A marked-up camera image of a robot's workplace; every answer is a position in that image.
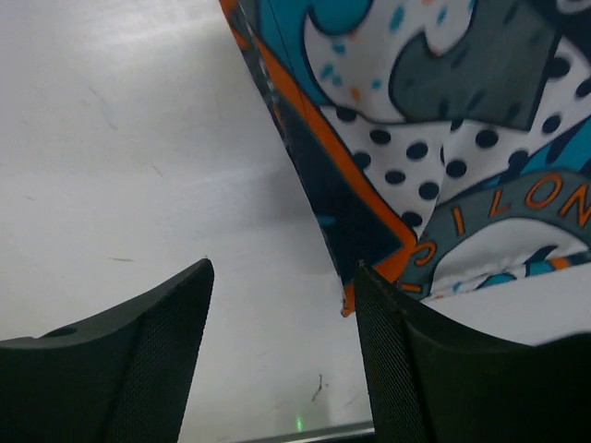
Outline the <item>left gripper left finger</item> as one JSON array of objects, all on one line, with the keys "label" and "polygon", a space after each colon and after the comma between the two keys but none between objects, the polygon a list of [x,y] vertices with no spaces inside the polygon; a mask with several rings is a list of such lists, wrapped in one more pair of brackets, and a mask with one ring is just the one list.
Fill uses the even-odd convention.
[{"label": "left gripper left finger", "polygon": [[5,442],[175,442],[209,312],[202,259],[41,337],[1,344]]}]

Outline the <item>colourful patterned shorts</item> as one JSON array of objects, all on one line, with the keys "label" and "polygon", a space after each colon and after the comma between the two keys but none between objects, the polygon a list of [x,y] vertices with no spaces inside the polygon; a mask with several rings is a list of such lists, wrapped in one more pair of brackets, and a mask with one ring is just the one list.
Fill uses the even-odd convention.
[{"label": "colourful patterned shorts", "polygon": [[224,1],[355,309],[590,260],[586,1]]}]

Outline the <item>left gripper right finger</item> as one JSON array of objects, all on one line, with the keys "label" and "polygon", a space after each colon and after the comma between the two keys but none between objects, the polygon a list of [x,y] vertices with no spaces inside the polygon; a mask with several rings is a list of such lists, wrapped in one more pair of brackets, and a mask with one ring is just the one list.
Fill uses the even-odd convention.
[{"label": "left gripper right finger", "polygon": [[366,266],[354,293],[379,442],[589,440],[588,334],[506,341],[445,317]]}]

